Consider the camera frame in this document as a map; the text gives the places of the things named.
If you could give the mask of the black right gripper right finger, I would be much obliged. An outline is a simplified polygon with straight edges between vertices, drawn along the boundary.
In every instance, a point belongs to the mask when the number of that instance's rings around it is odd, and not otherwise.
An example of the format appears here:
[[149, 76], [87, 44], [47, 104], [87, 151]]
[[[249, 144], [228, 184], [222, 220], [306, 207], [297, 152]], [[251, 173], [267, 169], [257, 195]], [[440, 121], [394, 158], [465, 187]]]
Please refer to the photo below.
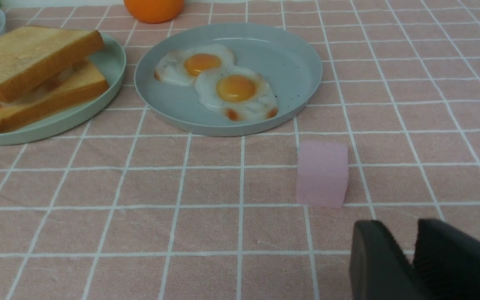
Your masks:
[[480, 241], [444, 221], [418, 221], [413, 268], [438, 300], [480, 300]]

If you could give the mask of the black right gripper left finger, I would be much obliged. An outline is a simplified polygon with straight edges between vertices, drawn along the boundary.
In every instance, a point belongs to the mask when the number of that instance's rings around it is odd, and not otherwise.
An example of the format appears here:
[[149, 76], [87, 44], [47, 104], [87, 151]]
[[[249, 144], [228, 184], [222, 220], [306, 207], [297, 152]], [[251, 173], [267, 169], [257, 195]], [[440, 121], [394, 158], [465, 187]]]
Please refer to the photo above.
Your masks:
[[349, 279], [354, 300], [424, 300], [425, 290], [388, 228], [378, 220], [353, 227]]

